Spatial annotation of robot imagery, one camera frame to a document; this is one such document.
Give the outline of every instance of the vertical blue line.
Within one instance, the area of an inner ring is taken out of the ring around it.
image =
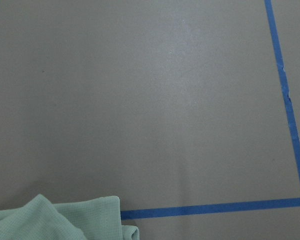
[[[264,0],[264,3],[265,3],[265,8],[266,8],[266,13],[268,16],[273,50],[274,50],[276,65],[277,65],[277,69],[278,69],[278,73],[279,73],[280,83],[281,83],[283,101],[284,101],[284,105],[285,105],[285,112],[286,112],[286,117],[287,117],[287,121],[288,121],[288,126],[290,129],[290,135],[291,135],[291,140],[292,140],[292,145],[293,145],[293,150],[294,150],[294,156],[295,156],[296,166],[297,166],[299,180],[300,180],[300,140],[299,140],[299,136],[298,136],[298,130],[297,130],[294,109],[293,109],[291,99],[289,97],[288,80],[287,80],[287,75],[286,75],[286,71],[285,71],[283,56],[281,53],[281,47],[280,47],[278,31],[277,31],[277,27],[276,27],[274,11],[272,8],[272,3],[271,3],[271,0]]]

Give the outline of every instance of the light green fabric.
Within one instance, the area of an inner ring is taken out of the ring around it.
[[[121,225],[117,196],[52,204],[38,195],[0,211],[0,240],[139,240],[139,229]]]

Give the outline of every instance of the blue tape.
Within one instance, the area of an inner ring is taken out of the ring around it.
[[[286,111],[288,126],[290,129],[290,135],[291,135],[291,140],[292,140],[292,144],[293,144],[294,156],[295,156],[295,161],[296,161],[299,180],[300,180],[300,140],[299,140],[298,129],[297,129],[297,124],[296,124],[292,101],[289,97],[288,80],[287,80],[287,75],[285,72],[283,56],[281,53],[281,47],[280,47],[278,31],[277,31],[277,27],[276,27],[274,11],[272,8],[271,0],[264,0],[264,4],[265,4],[265,8],[266,8],[266,13],[268,16],[273,50],[274,50],[276,65],[277,65],[277,69],[278,69],[278,73],[279,73],[283,101],[284,101],[284,105],[285,105],[285,111]]]
[[[300,207],[300,198],[167,207],[121,212],[122,220]]]

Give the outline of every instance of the gray surface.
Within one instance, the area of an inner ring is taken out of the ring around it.
[[[300,240],[300,208],[123,221],[142,240]]]
[[[273,8],[300,137],[300,0],[275,1]]]

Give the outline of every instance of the ribbed fabric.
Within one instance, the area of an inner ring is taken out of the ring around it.
[[[139,240],[139,229],[121,225],[117,196],[52,204],[38,195],[0,211],[0,240]]]

